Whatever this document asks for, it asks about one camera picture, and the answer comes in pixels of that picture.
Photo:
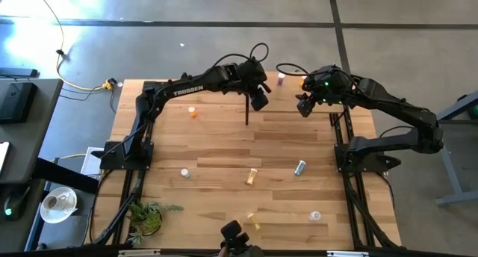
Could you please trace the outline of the grey side desk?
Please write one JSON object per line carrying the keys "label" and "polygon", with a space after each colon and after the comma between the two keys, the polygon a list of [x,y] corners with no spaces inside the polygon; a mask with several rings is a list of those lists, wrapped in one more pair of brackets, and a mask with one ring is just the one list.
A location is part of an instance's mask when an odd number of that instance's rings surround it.
{"label": "grey side desk", "polygon": [[[22,252],[37,214],[45,181],[32,179],[40,148],[55,109],[63,82],[41,78],[32,81],[37,86],[33,103],[23,123],[0,124],[0,141],[10,143],[4,166],[0,169],[0,254]],[[16,185],[30,185],[25,210],[16,221],[4,215],[4,201]]]}

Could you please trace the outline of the potted succulent plant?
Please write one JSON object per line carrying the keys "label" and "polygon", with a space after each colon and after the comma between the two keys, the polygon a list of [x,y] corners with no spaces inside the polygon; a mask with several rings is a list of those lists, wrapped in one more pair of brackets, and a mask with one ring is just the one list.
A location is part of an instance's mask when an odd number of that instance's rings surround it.
{"label": "potted succulent plant", "polygon": [[133,202],[129,205],[131,231],[128,234],[128,242],[133,246],[140,246],[143,239],[154,235],[162,226],[162,214],[169,211],[183,211],[180,205],[165,205],[159,202],[141,203]]}

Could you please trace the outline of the silver rail bracket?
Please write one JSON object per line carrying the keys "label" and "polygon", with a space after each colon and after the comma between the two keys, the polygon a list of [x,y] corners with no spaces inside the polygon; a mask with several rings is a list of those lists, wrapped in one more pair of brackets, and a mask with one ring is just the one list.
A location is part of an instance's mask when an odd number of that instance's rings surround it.
{"label": "silver rail bracket", "polygon": [[161,255],[161,251],[157,249],[134,249],[120,250],[117,257],[157,257]]}
{"label": "silver rail bracket", "polygon": [[368,252],[328,250],[327,257],[370,257]]}

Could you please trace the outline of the white phone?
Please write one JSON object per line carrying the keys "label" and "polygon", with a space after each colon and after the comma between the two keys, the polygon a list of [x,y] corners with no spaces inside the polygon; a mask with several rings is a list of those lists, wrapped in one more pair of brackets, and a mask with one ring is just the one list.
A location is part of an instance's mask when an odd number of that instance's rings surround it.
{"label": "white phone", "polygon": [[9,148],[10,148],[9,142],[7,141],[0,142],[0,173],[5,165]]}

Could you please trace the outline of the black box device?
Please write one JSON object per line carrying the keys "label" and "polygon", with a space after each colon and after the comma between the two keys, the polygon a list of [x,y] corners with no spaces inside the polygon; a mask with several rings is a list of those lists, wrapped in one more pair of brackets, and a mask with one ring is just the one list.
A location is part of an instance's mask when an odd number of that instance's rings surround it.
{"label": "black box device", "polygon": [[32,82],[10,83],[0,102],[0,124],[24,123],[37,89]]}

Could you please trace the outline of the white coffee cup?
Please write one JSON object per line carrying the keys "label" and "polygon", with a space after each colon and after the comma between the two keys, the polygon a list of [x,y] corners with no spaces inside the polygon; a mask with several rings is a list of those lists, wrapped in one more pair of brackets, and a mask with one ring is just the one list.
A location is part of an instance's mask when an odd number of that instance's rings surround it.
{"label": "white coffee cup", "polygon": [[69,202],[69,196],[66,194],[60,196],[47,196],[43,200],[43,207],[46,210],[61,211],[66,208]]}

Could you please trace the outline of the black table edge rail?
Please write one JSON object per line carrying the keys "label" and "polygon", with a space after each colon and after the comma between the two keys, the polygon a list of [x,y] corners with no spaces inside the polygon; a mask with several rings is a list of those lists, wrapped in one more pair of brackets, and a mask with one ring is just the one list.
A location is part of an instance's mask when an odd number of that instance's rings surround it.
{"label": "black table edge rail", "polygon": [[[134,250],[129,244],[117,245],[87,245],[82,246],[82,250],[91,250],[96,256],[107,257],[117,256],[120,250]],[[161,256],[187,256],[187,257],[217,257],[220,250],[211,249],[157,249],[161,251]],[[263,250],[264,257],[327,257],[328,250]],[[464,255],[455,255],[448,253],[433,253],[418,250],[387,249],[365,247],[358,250],[339,250],[339,251],[360,251],[368,252],[370,257],[472,257]]]}

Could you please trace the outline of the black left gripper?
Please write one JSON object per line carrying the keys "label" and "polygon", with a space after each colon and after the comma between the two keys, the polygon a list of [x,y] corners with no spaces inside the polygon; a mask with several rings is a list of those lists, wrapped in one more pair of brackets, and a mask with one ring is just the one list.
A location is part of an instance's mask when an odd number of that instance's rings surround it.
{"label": "black left gripper", "polygon": [[247,60],[238,66],[238,76],[241,80],[242,86],[246,93],[250,93],[250,104],[254,111],[260,111],[268,103],[262,86],[268,91],[268,86],[265,84],[267,75],[261,63],[256,60]]}

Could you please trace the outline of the grey metal stand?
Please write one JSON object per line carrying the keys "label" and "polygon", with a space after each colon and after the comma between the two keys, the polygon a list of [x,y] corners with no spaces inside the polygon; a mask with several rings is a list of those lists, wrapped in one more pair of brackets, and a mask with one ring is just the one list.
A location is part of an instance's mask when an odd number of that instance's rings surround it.
{"label": "grey metal stand", "polygon": [[441,157],[453,192],[437,205],[478,201],[478,90],[461,96],[437,116],[444,131]]}

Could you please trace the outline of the white paper sheet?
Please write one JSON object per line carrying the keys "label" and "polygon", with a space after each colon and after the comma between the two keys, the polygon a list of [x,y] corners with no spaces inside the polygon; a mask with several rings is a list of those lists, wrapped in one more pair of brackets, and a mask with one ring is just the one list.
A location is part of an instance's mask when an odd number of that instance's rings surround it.
{"label": "white paper sheet", "polygon": [[93,152],[103,152],[100,147],[88,147],[81,167],[81,174],[86,176],[95,176],[100,174],[101,160],[93,155]]}

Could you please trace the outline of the black frame rail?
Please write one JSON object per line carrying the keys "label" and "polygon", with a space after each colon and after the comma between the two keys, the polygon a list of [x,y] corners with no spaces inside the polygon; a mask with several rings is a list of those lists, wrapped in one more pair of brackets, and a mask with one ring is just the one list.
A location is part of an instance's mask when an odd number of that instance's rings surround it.
{"label": "black frame rail", "polygon": [[[105,172],[104,175],[102,175],[101,179],[99,180],[99,184],[97,188],[98,193],[93,203],[91,216],[90,216],[89,231],[93,230],[94,209],[96,206],[97,197],[99,196],[99,189],[101,188],[102,183],[106,181],[106,178],[111,174],[112,171],[113,170],[108,170],[107,172]],[[141,196],[145,176],[146,176],[146,171],[139,171],[135,186],[133,187],[133,189],[131,190],[128,197],[125,199],[125,201],[121,203],[121,206],[119,207],[118,212],[115,214],[111,222],[107,225],[107,227],[100,233],[100,235],[97,238],[94,238],[94,239],[93,237],[90,238],[90,244],[106,245],[106,243],[108,242],[110,237],[115,233],[115,231],[118,229],[121,229],[121,227],[119,227],[119,224],[123,222],[130,204],[132,204]]]}
{"label": "black frame rail", "polygon": [[[344,192],[349,215],[349,222],[355,250],[371,247],[376,248],[375,240],[379,242],[381,248],[399,249],[401,246],[394,243],[379,227],[378,223],[370,214],[367,206],[366,196],[364,194],[363,178],[359,173],[350,175],[342,173],[344,181]],[[359,212],[364,222],[366,244],[363,244],[359,234],[356,212]]]}

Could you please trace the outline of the black flat device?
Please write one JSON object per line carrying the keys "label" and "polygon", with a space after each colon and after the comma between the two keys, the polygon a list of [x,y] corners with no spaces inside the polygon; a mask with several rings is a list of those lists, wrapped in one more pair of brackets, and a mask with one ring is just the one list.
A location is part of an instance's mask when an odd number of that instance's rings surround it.
{"label": "black flat device", "polygon": [[36,78],[38,75],[37,69],[0,67],[2,78]]}

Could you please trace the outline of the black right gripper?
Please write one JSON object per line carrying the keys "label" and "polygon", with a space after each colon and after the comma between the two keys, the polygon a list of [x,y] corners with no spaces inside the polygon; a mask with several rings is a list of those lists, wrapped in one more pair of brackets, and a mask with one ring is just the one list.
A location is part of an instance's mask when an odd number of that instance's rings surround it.
{"label": "black right gripper", "polygon": [[302,117],[308,117],[313,111],[315,100],[319,103],[338,104],[342,91],[341,68],[337,66],[322,66],[311,72],[304,80],[304,94],[297,104],[297,110]]}

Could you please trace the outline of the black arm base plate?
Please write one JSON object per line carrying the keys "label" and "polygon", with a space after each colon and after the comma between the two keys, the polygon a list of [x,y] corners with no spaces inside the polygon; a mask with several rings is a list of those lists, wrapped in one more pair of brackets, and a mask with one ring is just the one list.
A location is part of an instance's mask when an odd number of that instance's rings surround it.
{"label": "black arm base plate", "polygon": [[150,168],[154,143],[150,140],[108,141],[103,150],[89,152],[100,159],[102,170],[146,171]]}
{"label": "black arm base plate", "polygon": [[400,142],[393,137],[367,139],[353,137],[349,143],[335,144],[338,171],[345,173],[383,173],[401,164],[401,160],[389,157],[385,151],[397,150]]}

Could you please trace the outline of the white cup on saucer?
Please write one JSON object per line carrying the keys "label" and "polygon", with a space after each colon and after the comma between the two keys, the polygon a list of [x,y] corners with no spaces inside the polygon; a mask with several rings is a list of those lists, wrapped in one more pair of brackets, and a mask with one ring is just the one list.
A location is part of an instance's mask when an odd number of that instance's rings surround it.
{"label": "white cup on saucer", "polygon": [[71,216],[77,210],[78,197],[76,195],[76,192],[72,188],[68,188],[68,187],[56,188],[50,193],[48,193],[47,196],[60,196],[63,194],[66,194],[69,196],[68,205],[66,206],[64,210],[61,210],[61,211],[46,210],[43,207],[43,202],[41,203],[40,216],[46,223],[50,223],[50,224],[60,223],[66,220],[69,216]]}

